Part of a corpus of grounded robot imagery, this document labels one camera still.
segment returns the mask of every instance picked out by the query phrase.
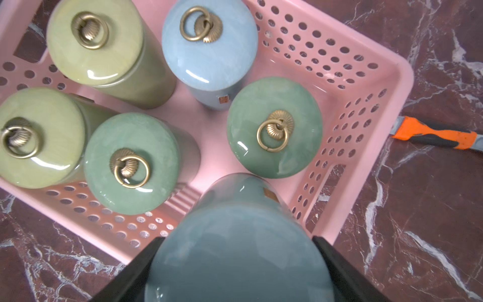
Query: ceramic canister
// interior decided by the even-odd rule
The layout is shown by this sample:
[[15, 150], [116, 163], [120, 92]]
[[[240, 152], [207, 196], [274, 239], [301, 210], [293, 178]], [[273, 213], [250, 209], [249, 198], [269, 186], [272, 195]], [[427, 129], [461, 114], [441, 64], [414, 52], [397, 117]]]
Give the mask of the ceramic canister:
[[162, 45], [195, 98], [227, 110], [255, 60], [258, 34], [241, 0], [179, 0], [164, 22]]
[[231, 151], [253, 174], [283, 178], [303, 170], [322, 141], [322, 118], [299, 83], [270, 77], [245, 87], [228, 113]]
[[334, 293], [319, 251], [273, 188], [236, 173], [211, 185], [165, 239], [144, 300], [333, 302]]
[[62, 0], [49, 20], [47, 46], [68, 78], [142, 109], [164, 104], [176, 86], [130, 0]]
[[45, 87], [16, 92], [0, 106], [0, 176], [30, 189], [84, 180], [85, 145], [115, 114]]
[[151, 211], [198, 172], [198, 145], [187, 132], [140, 113], [102, 124], [85, 152], [85, 177], [107, 208], [125, 215]]

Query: brass ring handle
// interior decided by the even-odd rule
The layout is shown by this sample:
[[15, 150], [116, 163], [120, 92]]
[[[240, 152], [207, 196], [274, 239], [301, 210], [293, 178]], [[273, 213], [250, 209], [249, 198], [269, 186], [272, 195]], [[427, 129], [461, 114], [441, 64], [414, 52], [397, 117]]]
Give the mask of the brass ring handle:
[[[103, 30], [102, 37], [96, 41], [100, 28]], [[99, 49], [107, 43], [109, 38], [109, 27], [106, 21], [91, 12], [80, 12], [75, 15], [72, 19], [71, 30], [77, 42], [87, 49]]]
[[268, 148], [263, 142], [262, 139], [260, 138], [260, 134], [262, 132], [262, 129], [265, 128], [269, 124], [277, 124], [279, 126], [282, 126], [283, 122], [279, 119], [268, 119], [264, 121], [260, 127], [258, 127], [258, 130], [256, 131], [256, 141], [262, 147], [262, 149], [267, 150], [268, 152], [280, 152], [282, 151], [285, 147], [287, 147], [288, 144], [288, 138], [290, 134], [288, 133], [287, 127], [284, 127], [284, 142], [277, 148]]
[[[124, 180], [122, 180], [121, 177], [119, 176], [119, 168], [122, 168], [122, 162], [124, 162], [128, 159], [138, 160], [146, 168], [146, 176], [144, 177], [144, 179], [140, 183], [138, 183], [136, 185], [130, 185], [130, 184], [125, 183]], [[147, 161], [145, 159], [143, 159], [142, 157], [140, 157], [139, 155], [136, 155], [136, 154], [126, 155], [124, 157], [118, 158], [117, 161], [116, 161], [116, 165], [114, 166], [114, 177], [116, 178], [117, 182], [119, 184], [121, 184], [123, 187], [129, 188], [129, 189], [136, 189], [138, 187], [144, 186], [148, 182], [149, 176], [151, 176], [151, 171], [149, 169], [149, 165], [148, 165]]]
[[[203, 30], [202, 33], [200, 33], [196, 36], [189, 36], [185, 32], [185, 23], [186, 23], [186, 19], [188, 18], [188, 16], [191, 15], [192, 13], [194, 13], [194, 12], [202, 12], [203, 16], [205, 17], [204, 22], [208, 22], [208, 25], [205, 26], [205, 29]], [[183, 14], [183, 16], [181, 17], [180, 32], [181, 32], [181, 35], [183, 36], [183, 38], [185, 38], [188, 41], [191, 41], [191, 42], [199, 41], [199, 40], [203, 39], [204, 37], [206, 37], [208, 35], [208, 33], [210, 33], [210, 29], [211, 29], [212, 25], [213, 25], [213, 22], [211, 20], [211, 15], [208, 12], [208, 10], [204, 7], [201, 7], [201, 6], [194, 6], [194, 7], [190, 8], [189, 10], [187, 10]]]
[[[20, 154], [20, 153], [14, 152], [10, 148], [9, 143], [8, 143], [8, 139], [10, 138], [10, 136], [12, 136], [12, 134], [15, 130], [28, 131], [31, 134], [31, 136], [33, 137], [33, 139], [35, 140], [35, 146], [30, 153]], [[18, 159], [26, 159], [26, 158], [34, 157], [40, 152], [40, 148], [41, 148], [41, 142], [40, 142], [39, 134], [37, 133], [37, 131], [35, 131], [30, 126], [9, 126], [9, 127], [6, 127], [5, 129], [3, 129], [2, 133], [1, 133], [1, 141], [2, 141], [2, 144], [3, 144], [3, 149], [5, 149], [7, 154], [10, 155], [13, 158], [18, 158]]]

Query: light green jar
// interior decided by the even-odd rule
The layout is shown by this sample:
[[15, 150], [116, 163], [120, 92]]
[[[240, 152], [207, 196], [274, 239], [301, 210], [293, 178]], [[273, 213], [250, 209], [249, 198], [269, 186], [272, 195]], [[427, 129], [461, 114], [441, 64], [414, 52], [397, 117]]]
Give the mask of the light green jar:
[[322, 141], [322, 118], [299, 83], [270, 77], [251, 83], [228, 113], [231, 151], [253, 174], [284, 178], [302, 171]]
[[152, 116], [124, 113], [102, 124], [85, 152], [91, 192], [107, 208], [136, 215], [157, 208], [199, 169], [191, 135]]
[[84, 180], [92, 132], [116, 112], [75, 94], [23, 89], [0, 106], [0, 176], [30, 189]]
[[130, 0], [62, 0], [49, 20], [47, 46], [68, 78], [141, 109], [164, 104], [176, 86]]

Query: red marble surface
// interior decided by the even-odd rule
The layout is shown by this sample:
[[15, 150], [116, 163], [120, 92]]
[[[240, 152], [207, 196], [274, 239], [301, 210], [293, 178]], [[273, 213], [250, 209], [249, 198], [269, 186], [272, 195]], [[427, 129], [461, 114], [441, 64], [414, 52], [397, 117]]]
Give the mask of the red marble surface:
[[[483, 133], [481, 0], [308, 2], [411, 63], [402, 114]], [[388, 139], [334, 246], [395, 302], [481, 301], [482, 184], [483, 154]], [[86, 301], [123, 268], [3, 191], [0, 210], [0, 301]]]

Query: pink plastic basket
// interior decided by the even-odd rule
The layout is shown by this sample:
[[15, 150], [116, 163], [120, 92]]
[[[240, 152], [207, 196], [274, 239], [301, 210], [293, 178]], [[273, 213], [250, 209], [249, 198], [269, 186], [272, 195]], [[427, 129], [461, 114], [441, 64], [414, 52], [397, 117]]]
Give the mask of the pink plastic basket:
[[[134, 2], [161, 40], [161, 27], [174, 0], [158, 6], [153, 1]], [[269, 182], [309, 235], [324, 236], [333, 243], [411, 90], [411, 67], [302, 0], [245, 2], [260, 29], [258, 55], [248, 82], [284, 76], [301, 83], [317, 100], [324, 123], [323, 143], [308, 168]], [[26, 86], [50, 86], [120, 112], [140, 112], [65, 78], [51, 66], [47, 51], [38, 63], [13, 55], [39, 5], [41, 0], [3, 0], [0, 5], [0, 101]], [[86, 183], [30, 190], [0, 179], [0, 186], [128, 263], [154, 237], [168, 236], [211, 183], [229, 173], [246, 172], [227, 143], [227, 112], [203, 108], [181, 82], [165, 105], [146, 113], [191, 133], [202, 158], [190, 186], [152, 212], [112, 213], [93, 200]]]

